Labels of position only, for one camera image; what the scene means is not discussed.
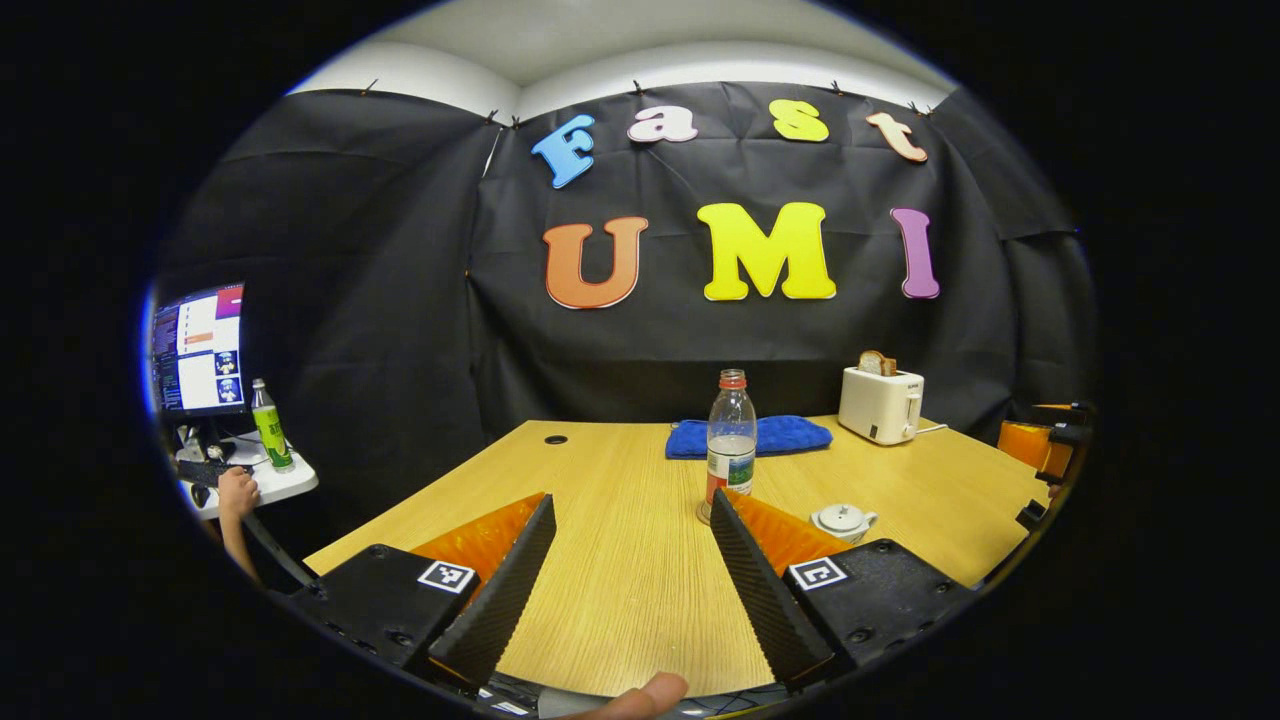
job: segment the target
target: colorful foam letter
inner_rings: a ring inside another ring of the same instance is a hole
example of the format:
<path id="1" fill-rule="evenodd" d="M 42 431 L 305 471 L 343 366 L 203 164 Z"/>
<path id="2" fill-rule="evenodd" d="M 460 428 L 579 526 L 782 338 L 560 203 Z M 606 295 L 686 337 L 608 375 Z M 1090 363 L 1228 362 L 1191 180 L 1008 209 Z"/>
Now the colorful foam letter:
<path id="1" fill-rule="evenodd" d="M 881 135 L 888 141 L 888 146 L 897 151 L 899 155 L 915 163 L 923 163 L 929 159 L 929 154 L 923 147 L 911 145 L 911 141 L 906 138 L 911 133 L 911 128 L 895 120 L 888 113 L 868 115 L 867 122 L 881 129 Z"/>
<path id="2" fill-rule="evenodd" d="M 582 279 L 582 242 L 591 225 L 558 225 L 543 234 L 547 243 L 547 295 L 571 310 L 608 307 L 626 300 L 640 277 L 640 231 L 644 218 L 614 218 L 604 223 L 613 236 L 613 274 L 603 283 Z"/>
<path id="3" fill-rule="evenodd" d="M 543 160 L 552 167 L 552 187 L 559 190 L 577 176 L 585 173 L 595 161 L 594 158 L 582 158 L 576 151 L 586 152 L 595 146 L 590 133 L 582 128 L 595 124 L 591 115 L 577 115 L 572 120 L 556 128 L 556 132 L 538 141 L 534 146 L 534 155 L 541 155 Z"/>
<path id="4" fill-rule="evenodd" d="M 831 135 L 818 119 L 818 109 L 804 100 L 774 100 L 769 102 L 769 113 L 777 118 L 773 128 L 787 140 L 822 142 Z"/>
<path id="5" fill-rule="evenodd" d="M 908 297 L 937 297 L 942 291 L 933 279 L 933 261 L 929 259 L 929 217 L 919 210 L 893 208 L 888 213 L 902 231 L 902 251 L 906 254 L 906 279 L 902 295 Z"/>
<path id="6" fill-rule="evenodd" d="M 694 114 L 680 105 L 663 105 L 660 108 L 645 108 L 636 113 L 636 119 L 641 120 L 627 131 L 627 137 L 636 142 L 657 142 L 669 140 L 672 142 L 685 142 L 698 137 L 694 128 Z"/>
<path id="7" fill-rule="evenodd" d="M 707 300 L 742 300 L 746 283 L 739 278 L 742 261 L 755 290 L 768 297 L 787 264 L 782 295 L 792 299 L 826 300 L 836 296 L 836 283 L 827 277 L 822 250 L 822 219 L 827 211 L 812 202 L 787 202 L 778 210 L 768 237 L 741 205 L 719 202 L 698 210 L 698 219 L 712 228 L 712 282 L 703 288 Z"/>

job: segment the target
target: human hand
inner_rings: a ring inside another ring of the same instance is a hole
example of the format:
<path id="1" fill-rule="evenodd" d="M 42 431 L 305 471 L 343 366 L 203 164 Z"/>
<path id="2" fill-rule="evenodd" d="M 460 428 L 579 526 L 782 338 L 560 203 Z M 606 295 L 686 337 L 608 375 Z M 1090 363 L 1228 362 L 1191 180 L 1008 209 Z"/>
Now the human hand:
<path id="1" fill-rule="evenodd" d="M 631 688 L 608 705 L 568 715 L 564 720 L 654 720 L 680 702 L 689 682 L 673 673 L 658 673 L 643 688 Z"/>
<path id="2" fill-rule="evenodd" d="M 239 520 L 253 510 L 261 497 L 257 480 L 244 468 L 232 468 L 218 475 L 219 518 Z"/>

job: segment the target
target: letter m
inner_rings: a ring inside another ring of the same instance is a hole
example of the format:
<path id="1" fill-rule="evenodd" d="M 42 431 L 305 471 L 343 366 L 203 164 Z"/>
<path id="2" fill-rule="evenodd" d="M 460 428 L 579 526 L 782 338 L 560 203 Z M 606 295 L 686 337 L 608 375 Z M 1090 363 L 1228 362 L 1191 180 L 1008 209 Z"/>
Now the letter m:
<path id="1" fill-rule="evenodd" d="M 782 295 L 791 299 L 826 300 L 836 295 L 836 283 L 827 275 L 822 250 L 822 219 L 827 211 L 812 202 L 787 202 L 778 210 L 768 236 L 741 205 L 719 202 L 698 210 L 698 219 L 712 229 L 712 282 L 703 293 L 708 300 L 742 300 L 746 283 L 739 277 L 741 260 L 755 290 L 764 297 L 787 265 Z"/>

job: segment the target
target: plastic bottle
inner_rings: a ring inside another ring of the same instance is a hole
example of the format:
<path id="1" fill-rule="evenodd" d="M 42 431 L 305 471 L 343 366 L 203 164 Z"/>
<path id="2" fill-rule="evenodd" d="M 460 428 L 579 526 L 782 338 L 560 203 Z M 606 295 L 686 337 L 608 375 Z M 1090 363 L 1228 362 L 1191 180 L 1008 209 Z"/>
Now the plastic bottle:
<path id="1" fill-rule="evenodd" d="M 708 524 L 716 488 L 751 495 L 755 473 L 755 406 L 746 395 L 746 373 L 721 370 L 719 387 L 707 421 L 707 497 L 698 507 Z"/>
<path id="2" fill-rule="evenodd" d="M 262 437 L 262 447 L 271 456 L 271 468 L 276 473 L 292 473 L 297 466 L 289 447 L 284 443 L 284 432 L 280 429 L 280 414 L 275 410 L 275 401 L 266 393 L 266 383 L 262 378 L 253 378 L 253 424 Z"/>

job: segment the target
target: computer monitor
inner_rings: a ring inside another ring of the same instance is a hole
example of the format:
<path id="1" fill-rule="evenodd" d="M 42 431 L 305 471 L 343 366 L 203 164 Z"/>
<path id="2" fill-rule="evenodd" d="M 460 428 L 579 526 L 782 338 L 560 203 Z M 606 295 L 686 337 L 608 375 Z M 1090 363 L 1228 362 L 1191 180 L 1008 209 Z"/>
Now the computer monitor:
<path id="1" fill-rule="evenodd" d="M 151 382 L 163 420 L 246 413 L 251 380 L 241 357 L 244 283 L 184 295 L 156 307 Z"/>

